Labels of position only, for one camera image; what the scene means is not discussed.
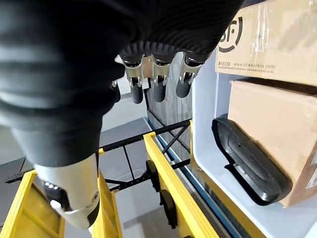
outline yellow rail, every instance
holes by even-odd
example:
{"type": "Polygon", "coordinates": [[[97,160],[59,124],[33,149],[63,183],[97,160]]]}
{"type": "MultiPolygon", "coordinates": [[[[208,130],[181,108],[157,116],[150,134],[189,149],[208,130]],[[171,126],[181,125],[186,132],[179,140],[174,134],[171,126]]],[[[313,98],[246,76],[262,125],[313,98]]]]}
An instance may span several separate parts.
{"type": "MultiPolygon", "coordinates": [[[[50,206],[33,183],[35,171],[27,172],[13,200],[0,238],[63,238],[64,219],[50,206]]],[[[92,238],[122,238],[114,192],[99,171],[99,213],[92,225],[92,238]]]]}
{"type": "Polygon", "coordinates": [[[160,189],[166,189],[176,205],[177,230],[180,237],[217,238],[218,235],[171,165],[153,141],[155,133],[144,135],[148,157],[156,166],[160,189]]]}

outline black robotic glove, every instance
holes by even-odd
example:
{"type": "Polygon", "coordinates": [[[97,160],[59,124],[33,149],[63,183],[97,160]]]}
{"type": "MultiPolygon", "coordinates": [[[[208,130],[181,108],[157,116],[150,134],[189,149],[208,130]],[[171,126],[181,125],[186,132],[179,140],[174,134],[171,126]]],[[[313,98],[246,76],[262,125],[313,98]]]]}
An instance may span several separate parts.
{"type": "MultiPolygon", "coordinates": [[[[184,68],[197,67],[241,3],[0,2],[0,124],[12,128],[52,207],[66,220],[85,229],[98,214],[102,116],[114,104],[111,82],[124,74],[124,66],[114,62],[116,55],[132,68],[143,54],[153,54],[159,68],[183,51],[184,68]]],[[[185,76],[182,83],[194,78],[193,73],[185,76]]]]}

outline gray floor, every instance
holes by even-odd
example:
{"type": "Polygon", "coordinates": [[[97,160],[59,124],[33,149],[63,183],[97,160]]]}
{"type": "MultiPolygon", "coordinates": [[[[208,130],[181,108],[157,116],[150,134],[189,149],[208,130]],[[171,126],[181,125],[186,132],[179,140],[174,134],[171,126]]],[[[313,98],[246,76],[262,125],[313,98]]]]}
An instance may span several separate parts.
{"type": "MultiPolygon", "coordinates": [[[[134,135],[145,133],[149,128],[144,119],[134,120],[125,125],[101,133],[100,145],[110,144],[134,135]]],[[[147,153],[143,141],[126,146],[135,177],[145,171],[147,153]]],[[[122,148],[105,153],[99,158],[99,166],[107,179],[130,180],[129,166],[122,148]]],[[[31,168],[23,160],[0,165],[0,224],[5,221],[20,182],[6,184],[3,178],[18,173],[20,169],[31,168]]],[[[167,224],[163,207],[159,206],[159,195],[150,181],[141,183],[116,194],[116,202],[124,238],[174,238],[175,230],[167,224]]],[[[65,238],[90,238],[88,231],[79,231],[66,224],[65,238]]]]}

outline black plastic handle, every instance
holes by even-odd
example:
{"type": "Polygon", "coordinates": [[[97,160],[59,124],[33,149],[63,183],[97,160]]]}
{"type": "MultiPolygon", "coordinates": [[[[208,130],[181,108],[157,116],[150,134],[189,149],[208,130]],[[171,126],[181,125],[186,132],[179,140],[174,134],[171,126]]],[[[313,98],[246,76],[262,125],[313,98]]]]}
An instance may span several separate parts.
{"type": "Polygon", "coordinates": [[[228,169],[258,205],[283,199],[291,180],[234,121],[221,116],[212,121],[217,146],[229,161],[228,169]]]}

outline black crossbar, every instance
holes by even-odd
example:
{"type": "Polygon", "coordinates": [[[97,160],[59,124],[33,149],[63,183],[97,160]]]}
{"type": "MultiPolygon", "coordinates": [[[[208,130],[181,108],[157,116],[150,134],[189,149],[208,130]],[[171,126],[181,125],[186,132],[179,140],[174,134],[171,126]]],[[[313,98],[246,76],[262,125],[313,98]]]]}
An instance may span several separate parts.
{"type": "Polygon", "coordinates": [[[120,140],[120,141],[111,143],[109,145],[102,146],[100,148],[102,148],[105,152],[110,151],[110,150],[114,150],[114,149],[120,148],[124,145],[129,145],[129,144],[132,144],[134,142],[143,140],[143,136],[148,134],[148,133],[155,132],[156,135],[160,135],[160,134],[163,134],[165,132],[178,129],[178,128],[183,127],[183,126],[188,126],[189,124],[190,124],[189,120],[184,120],[184,121],[181,121],[181,122],[178,122],[178,123],[175,123],[172,125],[168,125],[168,126],[156,129],[156,130],[152,130],[152,131],[140,134],[140,135],[132,136],[130,138],[120,140]]]}

